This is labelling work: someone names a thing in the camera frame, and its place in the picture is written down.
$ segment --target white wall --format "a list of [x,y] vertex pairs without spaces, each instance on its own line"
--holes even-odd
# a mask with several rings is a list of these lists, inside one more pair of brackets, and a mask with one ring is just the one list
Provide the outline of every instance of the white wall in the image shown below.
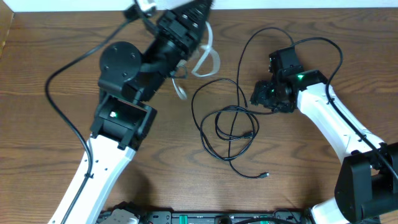
[[[190,0],[155,0],[170,9]],[[120,11],[132,0],[4,0],[14,12]],[[215,0],[213,9],[398,7],[398,0]]]

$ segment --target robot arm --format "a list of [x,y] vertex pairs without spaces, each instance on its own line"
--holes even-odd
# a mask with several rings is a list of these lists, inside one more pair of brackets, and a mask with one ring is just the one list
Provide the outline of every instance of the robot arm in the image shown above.
[[[180,61],[188,60],[201,41],[212,0],[195,0],[167,10],[156,26],[146,19],[153,11],[153,1],[146,3],[140,4],[144,12],[135,5],[124,15],[131,21],[141,17],[155,41],[143,54],[128,42],[116,42],[104,50],[99,63],[99,105],[87,142],[93,156],[92,175],[80,189],[88,168],[85,153],[49,224],[95,223],[156,116],[156,110],[142,102],[149,101],[166,78],[178,78]],[[65,216],[79,190],[78,200]]]
[[[335,197],[314,206],[303,223],[357,223],[398,209],[397,180],[332,107],[325,93],[327,79],[318,70],[305,71],[294,46],[277,50],[269,57],[272,79],[256,84],[251,103],[282,113],[298,108],[315,123],[342,163]],[[328,91],[335,106],[397,172],[398,145],[387,145],[373,135],[348,111],[331,86]],[[371,175],[372,168],[379,173]]]

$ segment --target wire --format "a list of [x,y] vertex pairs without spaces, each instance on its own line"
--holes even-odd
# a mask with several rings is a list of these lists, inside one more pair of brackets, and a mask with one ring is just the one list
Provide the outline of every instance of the wire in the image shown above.
[[102,43],[98,44],[96,47],[92,48],[91,50],[87,51],[86,53],[84,53],[82,56],[74,59],[73,61],[71,61],[70,63],[68,63],[67,65],[65,65],[64,67],[58,69],[56,72],[54,72],[51,76],[49,76],[49,78],[47,79],[47,81],[45,82],[45,88],[44,88],[44,92],[45,92],[45,96],[47,97],[47,100],[49,101],[51,107],[60,115],[60,117],[64,120],[64,122],[70,127],[70,129],[77,135],[78,139],[80,140],[80,143],[83,145],[83,148],[85,150],[85,152],[87,153],[87,158],[88,158],[88,168],[87,168],[87,173],[85,174],[85,178],[83,179],[83,182],[80,185],[80,188],[78,189],[75,198],[73,198],[67,212],[65,213],[62,222],[61,223],[65,223],[70,212],[73,209],[73,206],[75,206],[76,201],[78,200],[81,192],[83,191],[88,179],[92,176],[91,175],[91,171],[93,169],[93,155],[90,151],[90,148],[87,146],[86,141],[84,139],[84,137],[81,135],[81,133],[79,132],[79,130],[75,127],[75,125],[73,125],[73,123],[67,118],[67,116],[60,110],[60,108],[55,104],[55,102],[53,101],[51,95],[50,95],[50,84],[51,81],[60,73],[62,73],[63,71],[65,71],[66,69],[72,67],[74,64],[80,62],[81,60],[87,58],[88,56],[92,55],[93,53],[95,53],[97,50],[99,50],[100,48],[102,48],[103,46],[105,46],[116,34],[118,34],[123,28],[125,28],[126,25],[128,25],[130,23],[130,21],[125,21],[123,22],[111,35],[109,35],[104,41],[102,41]]
[[296,217],[294,216],[293,212],[290,211],[290,210],[287,209],[287,208],[280,208],[280,209],[275,210],[274,213],[272,214],[272,216],[273,216],[274,218],[276,218],[276,213],[282,212],[282,211],[290,212],[290,214],[292,214],[292,216],[293,216],[294,221],[296,221],[296,223],[300,223],[300,222],[296,219]]
[[348,124],[348,126],[355,132],[355,134],[357,134],[360,138],[360,141],[364,141],[372,150],[373,152],[377,155],[377,157],[384,163],[384,165],[386,165],[387,169],[391,172],[391,174],[398,180],[398,174],[397,172],[394,170],[394,168],[392,168],[391,164],[387,161],[387,159],[379,152],[379,150],[366,138],[366,135],[362,134],[356,127],[355,125],[340,111],[340,109],[335,105],[333,98],[330,97],[330,92],[329,92],[329,87],[330,87],[330,82],[332,81],[332,79],[335,77],[337,71],[340,69],[341,64],[343,64],[343,51],[341,50],[341,48],[335,44],[333,41],[324,38],[324,37],[311,37],[311,38],[307,38],[307,39],[303,39],[300,41],[297,41],[296,43],[292,44],[292,46],[295,46],[297,44],[301,44],[307,41],[311,41],[311,40],[323,40],[328,42],[329,44],[333,45],[339,55],[340,55],[340,61],[339,64],[337,65],[335,71],[331,74],[328,82],[326,83],[326,87],[325,87],[325,92],[326,92],[326,98],[328,99],[328,102],[331,104],[331,106],[335,109],[335,111],[340,115],[340,117]]
[[250,218],[247,220],[237,222],[235,224],[249,224],[249,223],[261,222],[261,221],[270,221],[270,222],[274,222],[275,224],[294,224],[287,220],[283,220],[280,218],[271,218],[271,217]]
[[[236,74],[236,82],[234,82],[234,81],[232,81],[232,80],[230,80],[230,79],[227,79],[227,78],[220,78],[220,79],[217,79],[217,80],[210,81],[210,82],[208,82],[208,83],[202,85],[201,87],[199,87],[199,88],[196,90],[195,94],[194,94],[193,97],[192,97],[192,102],[191,102],[191,109],[192,109],[193,121],[195,122],[195,125],[196,125],[196,127],[198,128],[198,130],[199,130],[199,132],[200,132],[200,139],[201,139],[202,146],[203,146],[203,148],[205,149],[205,151],[208,152],[212,157],[214,157],[214,158],[216,158],[216,159],[219,159],[219,160],[221,160],[221,161],[226,161],[226,162],[228,162],[228,163],[229,163],[229,166],[232,168],[233,171],[235,171],[235,173],[237,173],[239,176],[244,177],[244,178],[247,178],[247,179],[265,178],[265,177],[267,177],[267,176],[269,175],[269,173],[268,173],[268,172],[263,172],[263,173],[261,173],[260,175],[257,175],[257,176],[248,176],[248,175],[244,175],[244,174],[240,173],[238,170],[235,169],[235,167],[232,165],[232,161],[233,161],[234,159],[238,158],[239,156],[242,156],[242,155],[249,149],[249,147],[251,146],[251,144],[252,144],[254,138],[256,137],[256,135],[257,135],[257,133],[258,133],[258,131],[259,131],[260,125],[259,125],[259,122],[258,122],[258,120],[257,120],[257,118],[256,118],[256,116],[255,116],[255,114],[256,114],[256,115],[269,115],[269,114],[273,114],[274,112],[260,113],[260,112],[255,112],[255,111],[249,111],[249,110],[246,109],[246,108],[248,107],[248,103],[247,103],[247,101],[246,101],[246,97],[245,97],[245,95],[244,95],[242,89],[239,87],[239,71],[240,71],[240,68],[241,68],[241,62],[242,62],[242,59],[243,59],[243,55],[244,55],[244,53],[245,53],[245,51],[246,51],[246,48],[247,48],[247,46],[249,45],[250,41],[252,41],[252,39],[253,39],[258,33],[262,32],[262,31],[264,31],[264,30],[271,30],[271,29],[274,29],[274,30],[278,30],[278,31],[283,32],[283,33],[286,34],[286,36],[289,38],[290,42],[291,42],[292,44],[294,43],[293,38],[292,38],[286,31],[284,31],[284,30],[282,30],[282,29],[280,29],[280,28],[277,28],[277,27],[267,27],[267,28],[264,28],[264,29],[261,29],[261,30],[257,31],[256,33],[254,33],[254,34],[250,37],[250,39],[248,40],[248,42],[246,43],[246,45],[245,45],[244,48],[243,48],[243,51],[242,51],[242,54],[241,54],[241,58],[239,59],[238,72],[237,72],[237,74]],[[198,123],[197,123],[197,121],[196,121],[195,114],[194,114],[194,112],[193,112],[193,101],[194,101],[194,99],[195,99],[195,96],[196,96],[196,94],[197,94],[203,87],[205,87],[205,86],[207,86],[207,85],[209,85],[209,84],[212,84],[212,83],[214,83],[214,82],[220,82],[220,81],[227,81],[227,82],[230,82],[230,83],[236,85],[236,96],[237,96],[237,99],[238,99],[238,104],[237,104],[236,106],[233,106],[233,105],[227,106],[227,107],[223,108],[222,110],[215,111],[215,112],[212,112],[212,113],[206,115],[206,116],[202,119],[201,125],[199,126]],[[240,106],[239,91],[242,93],[245,108],[243,108],[243,107]],[[235,112],[235,117],[234,117],[234,119],[233,119],[233,122],[232,122],[232,125],[231,125],[231,131],[229,132],[229,134],[223,132],[223,131],[220,129],[220,127],[218,126],[218,120],[219,120],[219,118],[220,118],[220,115],[221,115],[223,112]],[[242,136],[232,135],[233,129],[234,129],[234,124],[235,124],[235,121],[236,121],[236,117],[238,116],[238,113],[245,113],[245,114],[248,116],[248,118],[249,118],[249,120],[250,120],[250,122],[251,122],[251,126],[252,126],[252,131],[251,131],[250,133],[243,134]],[[213,149],[213,147],[211,146],[211,144],[210,144],[208,138],[206,137],[206,134],[203,132],[203,123],[204,123],[204,121],[205,121],[209,116],[211,116],[211,115],[213,115],[213,114],[216,114],[216,118],[215,118],[215,125],[216,125],[216,128],[215,128],[215,131],[216,131],[217,136],[218,136],[221,140],[223,140],[223,141],[228,141],[228,157],[222,157],[222,156],[220,156],[220,155]],[[240,139],[250,139],[250,141],[243,147],[243,149],[242,149],[239,153],[237,153],[237,154],[234,155],[234,156],[231,156],[231,143],[232,143],[233,141],[237,141],[237,140],[240,140]]]

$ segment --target wood grain surface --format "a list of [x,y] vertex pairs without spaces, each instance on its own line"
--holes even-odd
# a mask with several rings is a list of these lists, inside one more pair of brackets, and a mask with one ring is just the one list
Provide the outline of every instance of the wood grain surface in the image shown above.
[[[83,155],[83,148],[44,97],[45,79],[56,69],[100,43],[119,23],[120,12],[18,13],[0,61],[0,223],[47,223],[58,207]],[[307,208],[333,196],[339,160],[317,127],[299,111],[260,116],[260,132],[251,148],[233,164],[266,179],[238,177],[225,162],[207,154],[190,112],[190,98],[202,84],[236,78],[241,51],[263,27],[280,27],[295,40],[327,37],[344,51],[345,61],[333,87],[342,102],[385,142],[398,141],[398,9],[292,9],[213,11],[210,23],[220,72],[209,78],[190,75],[179,84],[182,101],[167,80],[149,102],[158,110],[153,128],[116,182],[105,208],[122,201],[170,207],[178,211],[264,211]],[[114,41],[125,40],[144,51],[152,40],[141,22],[125,28]],[[249,45],[239,83],[250,97],[258,80],[268,80],[268,54],[286,47],[280,32],[259,34]],[[338,63],[330,45],[297,46],[306,69],[326,76]],[[100,53],[54,80],[52,94],[84,136],[89,136],[98,102]],[[188,68],[196,61],[190,62]],[[206,62],[202,72],[211,68]],[[228,83],[209,86],[197,96],[199,119],[236,104]],[[266,111],[261,107],[252,110]],[[221,118],[227,130],[232,116]],[[236,134],[249,130],[243,115]],[[215,149],[227,153],[212,121],[205,131]],[[245,142],[233,144],[237,151]],[[396,213],[384,223],[398,223]]]

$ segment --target white bracket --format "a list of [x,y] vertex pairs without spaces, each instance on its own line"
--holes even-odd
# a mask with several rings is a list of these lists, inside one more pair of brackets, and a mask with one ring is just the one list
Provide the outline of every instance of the white bracket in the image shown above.
[[[88,179],[69,214],[67,224],[96,222],[115,181],[136,153],[130,147],[126,147],[125,150],[118,149],[118,142],[101,135],[95,139],[90,138],[87,143],[93,154],[94,176]],[[84,153],[79,168],[49,224],[61,223],[83,182],[88,168],[87,159],[87,154]]]
[[[372,134],[363,126],[347,107],[337,98],[333,88],[329,87],[330,96],[334,99],[335,105],[352,122],[362,134],[376,147],[380,148],[383,140]],[[325,84],[318,83],[308,86],[306,90],[299,91],[297,97],[297,108],[307,115],[326,137],[332,148],[335,150],[339,160],[343,163],[345,157],[351,152],[358,150],[368,152],[371,148],[360,141],[361,139],[340,117],[335,109],[328,103],[325,93]]]

